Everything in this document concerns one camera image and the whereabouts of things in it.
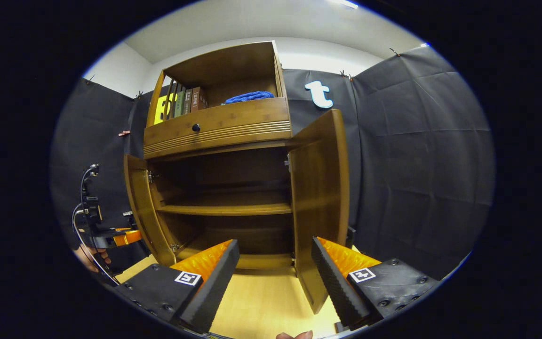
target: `white wall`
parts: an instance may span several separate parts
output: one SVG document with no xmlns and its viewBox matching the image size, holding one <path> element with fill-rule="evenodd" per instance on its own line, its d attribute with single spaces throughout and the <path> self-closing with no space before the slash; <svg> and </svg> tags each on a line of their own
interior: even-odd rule
<svg viewBox="0 0 542 339">
<path fill-rule="evenodd" d="M 119 43 L 88 69 L 83 77 L 134 98 L 152 64 L 124 42 Z"/>
<path fill-rule="evenodd" d="M 371 66 L 374 66 L 383 58 L 374 56 L 358 49 L 337 45 L 312 39 L 301 39 L 294 37 L 254 37 L 246 39 L 235 39 L 212 43 L 202 47 L 190 49 L 174 56 L 170 56 L 152 65 L 144 76 L 140 90 L 144 93 L 154 89 L 156 81 L 166 67 L 173 66 L 189 58 L 204 54 L 217 49 L 253 43 L 259 41 L 275 40 L 279 54 L 279 61 L 284 69 L 310 69 L 314 71 L 325 71 L 339 74 L 344 70 L 346 74 L 353 77 Z"/>
</svg>

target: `human hand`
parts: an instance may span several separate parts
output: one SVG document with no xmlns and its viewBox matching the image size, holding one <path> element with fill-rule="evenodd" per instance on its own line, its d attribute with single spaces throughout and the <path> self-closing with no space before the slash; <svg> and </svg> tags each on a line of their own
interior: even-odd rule
<svg viewBox="0 0 542 339">
<path fill-rule="evenodd" d="M 92 258 L 87 254 L 87 251 L 91 252 L 92 255 L 96 255 L 96 253 L 99 253 L 99 255 L 104 259 L 104 262 L 106 264 L 110 264 L 112 260 L 108 258 L 108 253 L 106 252 L 106 249 L 93 249 L 92 247 L 87 247 L 83 244 L 81 244 L 81 247 L 76 249 L 75 255 L 81 262 L 84 264 L 84 266 L 90 270 L 91 272 L 99 272 L 95 264 L 93 264 Z"/>
<path fill-rule="evenodd" d="M 275 337 L 275 339 L 312 339 L 312 331 L 300 333 L 295 337 L 292 337 L 292 335 L 288 335 L 286 333 L 280 333 Z"/>
</svg>

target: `drawer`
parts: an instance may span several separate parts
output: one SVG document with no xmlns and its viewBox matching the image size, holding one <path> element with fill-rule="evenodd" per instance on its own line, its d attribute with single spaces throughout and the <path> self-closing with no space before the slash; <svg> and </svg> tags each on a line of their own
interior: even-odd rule
<svg viewBox="0 0 542 339">
<path fill-rule="evenodd" d="M 200 131 L 194 131 L 198 124 Z M 148 127 L 145 159 L 256 141 L 292 137 L 286 97 L 220 105 Z"/>
</svg>

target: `ceiling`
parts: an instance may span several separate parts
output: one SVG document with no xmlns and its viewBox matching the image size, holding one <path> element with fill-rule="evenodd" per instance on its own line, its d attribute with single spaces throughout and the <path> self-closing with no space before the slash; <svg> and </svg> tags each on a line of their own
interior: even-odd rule
<svg viewBox="0 0 542 339">
<path fill-rule="evenodd" d="M 152 64 L 190 49 L 248 37 L 299 37 L 338 43 L 381 58 L 423 42 L 381 15 L 331 0 L 202 0 L 125 40 Z"/>
</svg>

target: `black fabric backdrop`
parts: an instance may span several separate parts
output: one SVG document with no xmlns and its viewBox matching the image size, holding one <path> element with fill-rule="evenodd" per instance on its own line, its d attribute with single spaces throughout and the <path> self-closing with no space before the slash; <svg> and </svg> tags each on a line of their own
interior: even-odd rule
<svg viewBox="0 0 542 339">
<path fill-rule="evenodd" d="M 441 56 L 431 48 L 400 55 L 353 81 L 284 70 L 292 128 L 298 133 L 326 111 L 304 85 L 318 80 L 328 86 L 326 97 L 342 111 L 346 129 L 355 245 L 442 279 L 471 251 L 486 220 L 494 186 L 491 134 L 475 96 Z M 101 171 L 93 191 L 105 222 L 124 222 L 130 206 L 122 154 L 143 157 L 152 93 L 133 101 L 99 84 L 78 83 L 52 148 L 52 193 L 62 225 L 78 202 L 82 168 L 95 162 Z M 124 129 L 131 134 L 118 137 Z"/>
</svg>

